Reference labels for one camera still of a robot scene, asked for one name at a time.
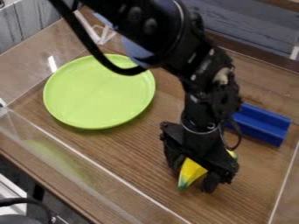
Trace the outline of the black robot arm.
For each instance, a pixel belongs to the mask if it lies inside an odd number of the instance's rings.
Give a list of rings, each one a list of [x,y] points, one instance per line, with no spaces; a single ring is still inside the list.
[[[182,0],[80,0],[126,42],[135,66],[123,68],[99,50],[63,0],[48,1],[110,71],[132,76],[160,67],[178,77],[185,109],[178,123],[160,125],[166,160],[179,172],[194,161],[203,170],[201,190],[213,193],[218,185],[233,182],[239,171],[225,124],[238,127],[233,116],[242,108],[242,97],[233,59],[207,37],[202,15]]]

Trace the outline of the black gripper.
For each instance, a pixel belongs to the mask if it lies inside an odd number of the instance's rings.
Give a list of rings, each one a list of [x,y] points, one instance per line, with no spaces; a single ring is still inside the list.
[[[215,161],[217,158],[225,158],[222,154],[229,148],[222,141],[221,127],[206,132],[193,132],[179,123],[163,122],[160,129],[163,154],[173,173],[179,173],[186,158],[197,161]],[[213,193],[219,183],[221,175],[210,172],[202,182],[201,190],[205,193]]]

